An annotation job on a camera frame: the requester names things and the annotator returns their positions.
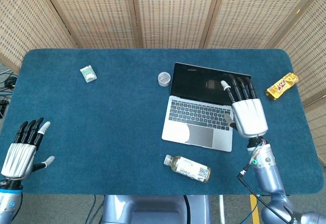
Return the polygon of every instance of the table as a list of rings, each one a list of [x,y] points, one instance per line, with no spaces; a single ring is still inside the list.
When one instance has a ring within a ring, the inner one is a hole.
[[[36,49],[24,58],[0,135],[4,159],[18,126],[51,121],[36,161],[56,157],[24,182],[27,193],[248,194],[236,176],[249,160],[247,140],[233,132],[232,152],[161,139],[170,87],[157,75],[182,62],[252,75],[287,194],[315,193],[323,179],[297,87],[279,100],[267,87],[292,71],[279,49]],[[81,68],[97,79],[86,83]],[[208,183],[177,174],[166,154],[211,167]],[[258,193],[253,171],[246,180]]]

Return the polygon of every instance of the white robotic hand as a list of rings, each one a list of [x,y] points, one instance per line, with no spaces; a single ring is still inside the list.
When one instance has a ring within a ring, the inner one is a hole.
[[[38,121],[25,121],[18,129],[14,142],[10,145],[1,174],[10,180],[25,180],[31,172],[46,168],[54,160],[54,156],[46,161],[33,165],[34,156],[38,150],[45,131],[50,122],[44,123],[39,129],[43,118]]]
[[[241,85],[241,92],[238,83],[233,75],[230,74],[229,77],[232,81],[232,85],[237,98],[234,98],[235,96],[233,96],[231,86],[229,86],[226,81],[222,80],[221,85],[224,91],[227,91],[229,98],[232,101],[235,124],[229,114],[225,114],[226,121],[231,127],[237,129],[240,135],[245,138],[253,138],[265,135],[268,130],[265,113],[260,99],[258,99],[256,96],[250,79],[247,79],[247,88],[241,78],[236,78]]]

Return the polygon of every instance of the woven partition panel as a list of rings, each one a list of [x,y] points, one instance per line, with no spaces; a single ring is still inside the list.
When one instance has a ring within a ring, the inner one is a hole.
[[[51,0],[79,47],[135,47],[127,0]]]
[[[326,162],[326,104],[306,114],[317,154]]]
[[[139,0],[144,47],[199,48],[211,0]]]
[[[326,89],[326,0],[315,0],[277,48],[291,57],[303,101]]]
[[[300,0],[222,0],[205,47],[263,48]]]
[[[29,50],[50,47],[73,44],[45,0],[0,0],[0,54],[10,68],[18,72]]]

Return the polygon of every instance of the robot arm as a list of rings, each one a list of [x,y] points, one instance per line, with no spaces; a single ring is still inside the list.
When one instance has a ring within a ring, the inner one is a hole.
[[[261,211],[261,218],[265,224],[326,224],[326,216],[316,212],[298,213],[294,205],[285,194],[282,179],[277,168],[270,144],[263,138],[268,130],[265,114],[260,100],[257,98],[253,84],[248,79],[248,89],[243,80],[239,77],[230,76],[236,96],[226,81],[221,85],[232,101],[234,121],[229,114],[225,114],[227,123],[239,134],[249,139],[247,150],[251,156],[249,163],[237,176],[239,181],[255,195],[265,206]],[[243,179],[249,167],[253,167],[259,187],[270,195],[270,202],[267,204],[260,199],[247,185]]]
[[[50,122],[46,122],[39,129],[42,122],[43,118],[30,123],[25,121],[9,147],[1,171],[5,179],[0,181],[0,224],[11,223],[17,215],[22,202],[22,180],[27,179],[31,172],[46,168],[55,158],[51,156],[42,163],[33,164],[36,151],[50,126]]]

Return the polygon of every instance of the bottle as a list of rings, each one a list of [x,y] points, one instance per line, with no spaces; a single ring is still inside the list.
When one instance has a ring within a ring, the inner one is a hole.
[[[210,176],[210,167],[194,162],[181,156],[166,155],[164,164],[171,167],[174,172],[192,179],[206,183]]]

